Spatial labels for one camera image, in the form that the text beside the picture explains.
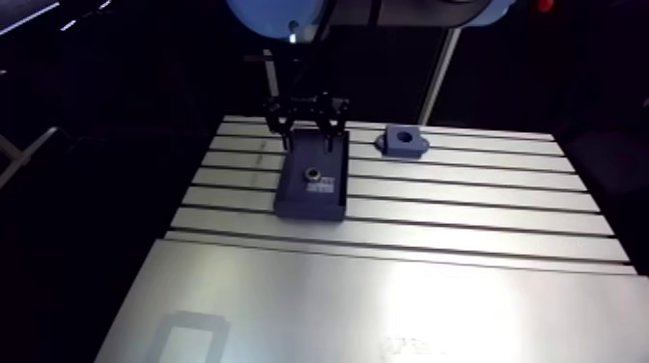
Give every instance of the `slotted table surface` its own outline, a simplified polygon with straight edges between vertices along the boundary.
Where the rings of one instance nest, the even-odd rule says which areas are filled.
[[[649,359],[649,283],[550,135],[423,127],[403,160],[348,129],[346,219],[295,221],[281,140],[226,117],[98,362]]]

